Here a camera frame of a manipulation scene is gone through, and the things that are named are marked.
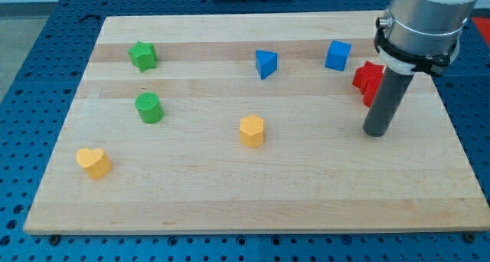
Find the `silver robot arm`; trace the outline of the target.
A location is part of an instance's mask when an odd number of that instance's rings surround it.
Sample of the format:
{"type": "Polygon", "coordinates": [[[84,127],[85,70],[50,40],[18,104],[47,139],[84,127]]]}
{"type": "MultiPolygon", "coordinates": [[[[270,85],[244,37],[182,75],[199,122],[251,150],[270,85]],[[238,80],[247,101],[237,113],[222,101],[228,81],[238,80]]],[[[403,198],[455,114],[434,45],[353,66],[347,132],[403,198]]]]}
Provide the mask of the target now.
{"type": "Polygon", "coordinates": [[[459,53],[459,36],[478,0],[391,0],[376,20],[374,46],[400,75],[441,76],[459,53]]]}

